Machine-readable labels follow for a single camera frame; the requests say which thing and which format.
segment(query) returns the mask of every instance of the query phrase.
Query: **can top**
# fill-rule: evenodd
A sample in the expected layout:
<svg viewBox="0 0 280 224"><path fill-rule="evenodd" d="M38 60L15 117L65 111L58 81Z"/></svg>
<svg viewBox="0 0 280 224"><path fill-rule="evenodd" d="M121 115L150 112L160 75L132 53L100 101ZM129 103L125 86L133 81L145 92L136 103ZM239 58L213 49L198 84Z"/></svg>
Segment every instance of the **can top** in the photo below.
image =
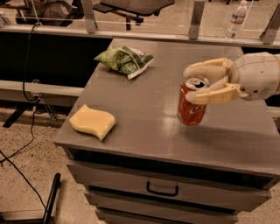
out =
<svg viewBox="0 0 280 224"><path fill-rule="evenodd" d="M193 90L209 87L209 80L207 78L190 75L185 79L185 85Z"/></svg>

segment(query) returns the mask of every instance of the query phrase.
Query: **plastic bottle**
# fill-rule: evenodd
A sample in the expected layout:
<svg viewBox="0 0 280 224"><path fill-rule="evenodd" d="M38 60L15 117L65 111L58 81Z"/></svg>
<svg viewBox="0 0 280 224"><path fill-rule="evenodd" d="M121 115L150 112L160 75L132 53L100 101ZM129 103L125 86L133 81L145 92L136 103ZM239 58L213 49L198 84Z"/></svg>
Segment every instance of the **plastic bottle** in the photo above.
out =
<svg viewBox="0 0 280 224"><path fill-rule="evenodd" d="M227 28L226 39L236 39L236 35L242 28L242 23L247 16L247 1L242 0L235 8L234 13L230 19L230 25Z"/></svg>

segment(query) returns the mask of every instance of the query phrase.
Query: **red soda can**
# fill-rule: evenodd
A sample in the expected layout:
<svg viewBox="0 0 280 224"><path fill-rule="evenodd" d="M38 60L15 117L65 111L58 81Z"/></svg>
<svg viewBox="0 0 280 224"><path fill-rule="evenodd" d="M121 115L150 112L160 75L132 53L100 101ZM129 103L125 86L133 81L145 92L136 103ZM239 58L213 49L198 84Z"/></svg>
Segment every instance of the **red soda can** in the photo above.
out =
<svg viewBox="0 0 280 224"><path fill-rule="evenodd" d="M192 104L186 99L189 91L196 91L203 87L209 87L209 81L200 76L189 76L181 84L178 99L178 119L184 125L197 125L201 122L207 105Z"/></svg>

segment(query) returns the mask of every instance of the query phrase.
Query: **yellow sponge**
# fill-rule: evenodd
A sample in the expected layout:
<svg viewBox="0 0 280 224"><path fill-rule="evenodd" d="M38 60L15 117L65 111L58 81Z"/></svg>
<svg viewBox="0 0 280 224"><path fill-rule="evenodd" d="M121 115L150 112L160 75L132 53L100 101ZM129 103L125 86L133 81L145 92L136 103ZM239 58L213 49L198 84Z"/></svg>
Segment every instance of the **yellow sponge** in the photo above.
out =
<svg viewBox="0 0 280 224"><path fill-rule="evenodd" d="M83 105L70 119L71 126L80 132L97 136L101 141L115 125L115 118L108 112Z"/></svg>

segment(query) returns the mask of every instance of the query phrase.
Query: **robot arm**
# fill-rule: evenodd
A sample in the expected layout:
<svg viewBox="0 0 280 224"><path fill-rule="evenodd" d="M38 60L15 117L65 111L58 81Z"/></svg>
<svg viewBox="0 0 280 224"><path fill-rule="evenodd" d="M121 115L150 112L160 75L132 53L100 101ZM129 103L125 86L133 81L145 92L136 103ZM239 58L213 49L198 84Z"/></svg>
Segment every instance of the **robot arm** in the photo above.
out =
<svg viewBox="0 0 280 224"><path fill-rule="evenodd" d="M184 76L207 78L209 87L189 92L186 99L194 104L227 103L267 99L280 95L280 55L267 52L249 53L235 62L230 59L212 59L190 65Z"/></svg>

